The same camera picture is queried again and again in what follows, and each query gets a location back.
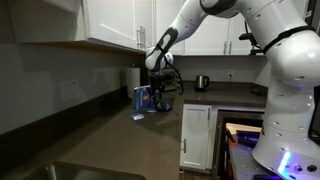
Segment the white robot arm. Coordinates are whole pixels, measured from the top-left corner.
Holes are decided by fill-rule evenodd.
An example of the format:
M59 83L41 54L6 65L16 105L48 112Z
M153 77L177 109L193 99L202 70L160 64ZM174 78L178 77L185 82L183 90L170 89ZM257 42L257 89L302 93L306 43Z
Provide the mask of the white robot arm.
M320 147L308 132L320 85L320 38L291 0L187 0L157 44L146 67L165 68L169 49L190 37L209 15L241 14L271 64L267 103L253 158L285 180L320 180Z

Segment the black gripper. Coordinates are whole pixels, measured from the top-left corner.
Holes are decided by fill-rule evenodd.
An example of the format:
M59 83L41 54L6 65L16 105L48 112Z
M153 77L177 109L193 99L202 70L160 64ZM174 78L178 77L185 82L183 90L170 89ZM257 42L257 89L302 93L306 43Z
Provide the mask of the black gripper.
M149 77L151 96L153 100L162 98L163 83L159 80L159 76L151 75Z

